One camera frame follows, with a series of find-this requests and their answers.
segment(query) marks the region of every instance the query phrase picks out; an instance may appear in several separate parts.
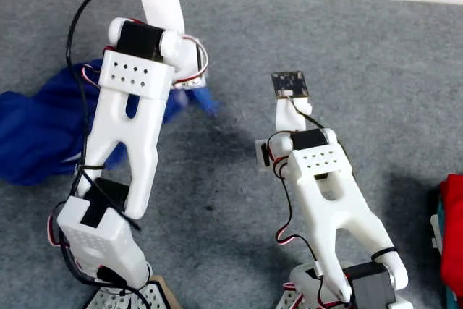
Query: black cable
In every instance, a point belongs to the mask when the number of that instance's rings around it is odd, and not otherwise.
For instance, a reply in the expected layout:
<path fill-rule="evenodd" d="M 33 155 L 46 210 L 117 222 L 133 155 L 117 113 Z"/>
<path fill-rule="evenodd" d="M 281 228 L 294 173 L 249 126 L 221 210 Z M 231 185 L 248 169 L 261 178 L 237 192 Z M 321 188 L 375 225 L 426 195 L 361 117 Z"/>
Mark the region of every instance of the black cable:
<path fill-rule="evenodd" d="M 397 253 L 397 248 L 396 247 L 387 247 L 386 249 L 382 249 L 382 250 L 379 250 L 377 253 L 373 253 L 371 255 L 371 261 L 372 262 L 375 262 L 376 261 L 376 258 L 382 256 L 382 255 L 385 255 L 387 253 Z"/>
<path fill-rule="evenodd" d="M 80 164 L 85 164 L 85 157 L 87 156 L 87 138 L 88 138 L 88 130 L 89 130 L 89 121 L 88 121 L 88 105 L 87 105 L 87 96 L 85 95 L 85 89 L 82 83 L 82 80 L 77 75 L 74 70 L 74 65 L 72 63 L 72 42 L 74 40 L 74 33 L 75 28 L 77 27 L 77 22 L 80 18 L 80 15 L 83 13 L 86 6 L 92 0 L 84 0 L 81 3 L 79 9 L 77 9 L 74 17 L 72 18 L 71 25 L 69 26 L 69 30 L 67 32 L 67 42 L 66 42 L 66 63 L 67 69 L 71 72 L 72 77 L 74 78 L 77 86 L 79 87 L 80 91 L 80 98 L 82 100 L 82 110 L 83 110 L 83 130 L 82 130 L 82 152 L 80 156 Z M 75 177 L 74 182 L 72 183 L 71 187 L 71 195 L 75 194 L 75 190 L 77 189 L 77 184 L 79 183 L 80 179 L 82 179 L 82 171 L 78 171 Z"/>
<path fill-rule="evenodd" d="M 273 157 L 272 150 L 270 149 L 270 140 L 271 140 L 271 138 L 273 138 L 275 135 L 281 134 L 281 133 L 294 133 L 294 131 L 293 131 L 293 130 L 279 130 L 278 132 L 274 132 L 270 137 L 268 137 L 266 146 L 267 146 L 268 154 L 269 154 L 270 159 L 271 159 L 272 161 L 275 161 L 275 158 Z"/>
<path fill-rule="evenodd" d="M 321 129 L 325 128 L 325 126 L 323 126 L 323 125 L 322 125 L 320 122 L 318 122 L 316 119 L 313 119 L 313 118 L 310 117 L 309 115 L 307 115 L 307 114 L 303 113 L 302 111 L 300 111 L 300 110 L 297 108 L 297 106 L 296 106 L 296 104 L 294 103 L 294 100 L 293 100 L 293 98 L 292 98 L 291 96 L 288 96 L 287 98 L 289 99 L 289 101 L 290 101 L 291 104 L 293 105 L 294 110 L 296 110 L 296 112 L 297 112 L 299 115 L 303 116 L 307 121 L 309 121 L 310 123 L 314 124 L 314 125 L 317 126 L 318 128 L 321 128 Z"/>
<path fill-rule="evenodd" d="M 109 284 L 109 283 L 102 283 L 102 282 L 95 282 L 91 280 L 90 278 L 88 279 L 85 277 L 79 269 L 76 268 L 75 262 L 72 260 L 72 256 L 70 254 L 69 248 L 66 247 L 65 245 L 66 240 L 64 238 L 64 233 L 61 229 L 59 229 L 59 244 L 61 248 L 61 253 L 63 254 L 64 262 L 66 263 L 67 268 L 71 272 L 71 274 L 79 280 L 84 285 L 88 286 L 95 286 L 95 287 L 107 287 L 109 289 L 124 289 L 126 291 L 131 291 L 137 295 L 138 298 L 141 299 L 143 302 L 143 305 L 146 307 L 146 309 L 151 309 L 150 303 L 146 300 L 146 298 L 140 293 L 138 289 L 135 289 L 133 287 L 130 287 L 128 285 L 115 285 L 115 284 Z"/>
<path fill-rule="evenodd" d="M 292 221 L 292 204 L 291 204 L 291 199 L 289 198 L 289 192 L 288 192 L 288 187 L 286 187 L 286 183 L 284 182 L 285 178 L 283 177 L 282 175 L 282 170 L 283 168 L 287 165 L 288 163 L 284 163 L 280 166 L 280 170 L 279 170 L 279 175 L 280 175 L 280 180 L 281 180 L 281 184 L 283 185 L 283 188 L 284 188 L 284 193 L 286 195 L 286 200 L 288 201 L 288 207 L 289 207 L 289 216 L 288 216 L 288 221 L 277 231 L 277 233 L 275 234 L 275 240 L 277 243 L 280 243 L 282 242 L 279 238 L 278 238 L 278 235 L 279 235 L 279 232 L 282 230 L 282 229 L 286 229 L 289 224 L 291 223 Z M 307 239 L 305 239 L 302 235 L 300 234 L 291 234 L 289 235 L 288 237 L 284 238 L 284 240 L 289 240 L 291 238 L 299 238 L 301 239 L 308 247 L 310 253 L 312 254 L 312 257 L 313 257 L 313 260 L 314 261 L 317 261 L 317 258 L 315 256 L 315 253 L 313 252 L 313 249 L 312 247 L 310 246 L 309 242 L 307 241 Z"/>
<path fill-rule="evenodd" d="M 317 302 L 319 304 L 319 306 L 321 306 L 323 309 L 331 309 L 331 308 L 334 308 L 334 307 L 337 307 L 339 305 L 343 305 L 345 308 L 351 308 L 352 305 L 351 303 L 344 303 L 342 302 L 341 300 L 337 300 L 336 302 L 333 302 L 329 305 L 323 303 L 322 299 L 321 299 L 321 290 L 323 288 L 323 275 L 320 276 L 320 286 L 318 288 L 318 292 L 317 292 Z"/>

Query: blue cloth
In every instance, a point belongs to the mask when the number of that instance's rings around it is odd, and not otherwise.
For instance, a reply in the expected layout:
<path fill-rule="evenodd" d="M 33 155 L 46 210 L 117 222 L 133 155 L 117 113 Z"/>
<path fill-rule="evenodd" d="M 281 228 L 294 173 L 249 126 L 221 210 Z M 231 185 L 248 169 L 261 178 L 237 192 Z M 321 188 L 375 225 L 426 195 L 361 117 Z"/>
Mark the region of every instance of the blue cloth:
<path fill-rule="evenodd" d="M 102 61 L 88 63 L 100 69 Z M 75 65 L 78 74 L 82 66 Z M 87 74 L 98 81 L 97 72 L 87 69 Z M 91 128 L 99 90 L 85 82 L 84 86 Z M 172 120 L 189 103 L 196 103 L 209 114 L 217 108 L 207 88 L 172 90 L 163 122 Z M 135 114 L 137 104 L 138 99 L 131 96 L 127 115 Z M 15 92 L 1 94 L 0 178 L 14 185 L 35 185 L 52 174 L 72 173 L 82 150 L 82 121 L 80 92 L 68 69 L 61 70 L 32 97 Z M 118 144 L 106 167 L 114 167 L 125 156 L 125 147 Z"/>

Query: humanoid robot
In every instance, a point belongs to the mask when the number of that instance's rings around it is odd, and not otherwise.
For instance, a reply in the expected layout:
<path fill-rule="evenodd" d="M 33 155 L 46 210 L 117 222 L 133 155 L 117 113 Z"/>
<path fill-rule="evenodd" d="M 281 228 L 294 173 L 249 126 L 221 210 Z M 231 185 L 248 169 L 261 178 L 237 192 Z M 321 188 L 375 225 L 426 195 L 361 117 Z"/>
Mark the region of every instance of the humanoid robot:
<path fill-rule="evenodd" d="M 82 283 L 100 287 L 87 308 L 170 308 L 159 283 L 150 280 L 151 267 L 131 227 L 137 228 L 134 220 L 148 205 L 169 91 L 204 86 L 208 55 L 196 38 L 184 34 L 179 0 L 142 4 L 147 24 L 116 18 L 109 26 L 112 48 L 103 58 L 92 132 L 84 139 L 75 182 L 57 217 L 59 241 L 54 244 L 69 270 Z M 273 84 L 277 133 L 256 142 L 258 158 L 263 168 L 273 168 L 283 183 L 294 185 L 315 259 L 292 271 L 279 308 L 412 308 L 396 296 L 408 282 L 404 264 L 368 208 L 335 133 L 321 125 L 306 128 L 311 105 L 302 73 L 276 73 Z M 125 113 L 130 96 L 139 98 L 133 118 Z M 119 142 L 127 147 L 129 186 L 101 178 Z M 327 192 L 332 198 L 326 198 Z M 286 227 L 277 234 L 279 242 L 291 239 L 281 239 Z M 363 243 L 371 263 L 340 266 L 335 254 L 339 227 Z"/>

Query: circuit board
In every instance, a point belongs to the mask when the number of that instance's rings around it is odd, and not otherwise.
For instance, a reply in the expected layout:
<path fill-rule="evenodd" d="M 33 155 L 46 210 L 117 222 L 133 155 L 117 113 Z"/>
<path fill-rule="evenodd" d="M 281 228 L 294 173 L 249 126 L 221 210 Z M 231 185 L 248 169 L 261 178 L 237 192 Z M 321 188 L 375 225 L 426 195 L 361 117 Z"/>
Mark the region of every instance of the circuit board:
<path fill-rule="evenodd" d="M 274 72 L 272 83 L 278 99 L 308 97 L 309 91 L 302 72 Z"/>

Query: red cloth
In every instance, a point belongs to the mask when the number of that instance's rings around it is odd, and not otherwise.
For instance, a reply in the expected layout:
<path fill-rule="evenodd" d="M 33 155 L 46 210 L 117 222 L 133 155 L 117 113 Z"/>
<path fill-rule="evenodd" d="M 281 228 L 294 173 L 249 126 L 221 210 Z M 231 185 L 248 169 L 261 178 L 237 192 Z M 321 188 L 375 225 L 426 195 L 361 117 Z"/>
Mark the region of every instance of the red cloth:
<path fill-rule="evenodd" d="M 441 195 L 445 211 L 441 276 L 457 297 L 463 297 L 463 175 L 447 176 Z"/>

